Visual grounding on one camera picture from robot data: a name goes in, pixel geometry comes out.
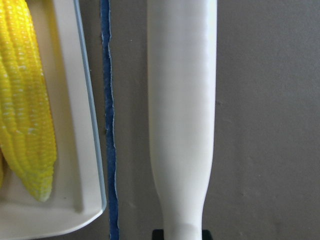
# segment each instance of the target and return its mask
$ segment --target gray wall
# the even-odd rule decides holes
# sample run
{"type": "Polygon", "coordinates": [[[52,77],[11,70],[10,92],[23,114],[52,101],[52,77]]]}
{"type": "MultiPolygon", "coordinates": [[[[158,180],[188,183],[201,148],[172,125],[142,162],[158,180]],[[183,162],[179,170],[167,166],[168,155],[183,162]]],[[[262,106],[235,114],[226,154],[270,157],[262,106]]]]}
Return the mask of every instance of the gray wall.
{"type": "MultiPolygon", "coordinates": [[[[81,0],[102,152],[99,1],[81,0]]],[[[215,240],[318,240],[320,1],[218,3],[214,158],[203,228],[215,240]]],[[[162,228],[148,147],[146,0],[111,0],[121,240],[162,228]]],[[[50,239],[108,239],[108,212],[50,239]]]]}

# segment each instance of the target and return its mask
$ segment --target white rectangular plate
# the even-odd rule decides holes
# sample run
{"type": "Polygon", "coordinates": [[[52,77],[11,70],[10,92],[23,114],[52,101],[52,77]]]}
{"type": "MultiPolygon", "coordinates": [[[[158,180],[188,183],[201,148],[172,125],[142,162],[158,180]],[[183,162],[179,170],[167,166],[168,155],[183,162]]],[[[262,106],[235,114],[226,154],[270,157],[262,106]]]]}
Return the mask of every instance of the white rectangular plate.
{"type": "Polygon", "coordinates": [[[99,137],[77,0],[28,0],[57,143],[52,193],[34,200],[9,169],[0,189],[0,240],[77,230],[106,207],[99,137]]]}

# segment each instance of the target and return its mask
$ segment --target corn on the cob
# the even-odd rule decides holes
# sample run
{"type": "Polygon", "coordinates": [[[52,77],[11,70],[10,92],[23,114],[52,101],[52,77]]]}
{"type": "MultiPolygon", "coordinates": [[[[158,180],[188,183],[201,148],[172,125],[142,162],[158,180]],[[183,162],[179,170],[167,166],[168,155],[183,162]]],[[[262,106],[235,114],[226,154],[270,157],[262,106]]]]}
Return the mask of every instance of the corn on the cob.
{"type": "Polygon", "coordinates": [[[29,193],[46,201],[52,190],[56,140],[25,0],[0,0],[0,148],[29,193]]]}

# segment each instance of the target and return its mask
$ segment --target blue strip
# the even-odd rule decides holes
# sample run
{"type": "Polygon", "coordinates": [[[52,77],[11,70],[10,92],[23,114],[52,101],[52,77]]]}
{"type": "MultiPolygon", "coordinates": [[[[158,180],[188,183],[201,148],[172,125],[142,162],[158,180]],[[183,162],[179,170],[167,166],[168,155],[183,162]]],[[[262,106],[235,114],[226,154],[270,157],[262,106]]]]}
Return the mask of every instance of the blue strip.
{"type": "Polygon", "coordinates": [[[105,97],[105,128],[108,173],[109,221],[110,240],[119,240],[118,226],[118,196],[116,189],[116,147],[114,140],[114,99],[112,87],[112,64],[109,42],[110,30],[110,4],[109,0],[101,0],[101,30],[103,46],[103,79],[105,97]]]}
{"type": "Polygon", "coordinates": [[[83,25],[82,25],[79,0],[74,0],[73,2],[74,2],[75,14],[76,14],[76,23],[77,23],[78,32],[79,32],[80,45],[81,45],[81,53],[82,53],[82,59],[83,59],[86,88],[87,88],[88,98],[89,98],[88,100],[89,100],[90,113],[91,113],[91,122],[92,122],[95,154],[96,154],[96,163],[97,163],[97,167],[98,167],[100,192],[101,192],[101,209],[102,209],[102,211],[104,211],[107,206],[107,198],[106,198],[106,188],[105,188],[104,173],[103,173],[102,158],[101,158],[99,132],[98,132],[98,126],[97,126],[95,100],[94,100],[93,90],[92,90],[92,85],[91,85],[91,77],[90,77],[90,70],[89,70],[89,63],[88,63],[88,56],[87,56],[87,48],[86,48],[84,29],[83,29],[83,25]]]}

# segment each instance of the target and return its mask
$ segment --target yellow corn kernel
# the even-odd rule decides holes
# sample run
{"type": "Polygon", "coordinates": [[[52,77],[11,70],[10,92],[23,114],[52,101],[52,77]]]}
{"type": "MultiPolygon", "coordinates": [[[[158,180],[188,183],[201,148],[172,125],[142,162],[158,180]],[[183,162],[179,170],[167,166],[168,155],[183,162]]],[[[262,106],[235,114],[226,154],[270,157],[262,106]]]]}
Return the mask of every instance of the yellow corn kernel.
{"type": "Polygon", "coordinates": [[[52,190],[56,139],[25,0],[0,0],[0,148],[29,193],[46,201],[52,190]]]}

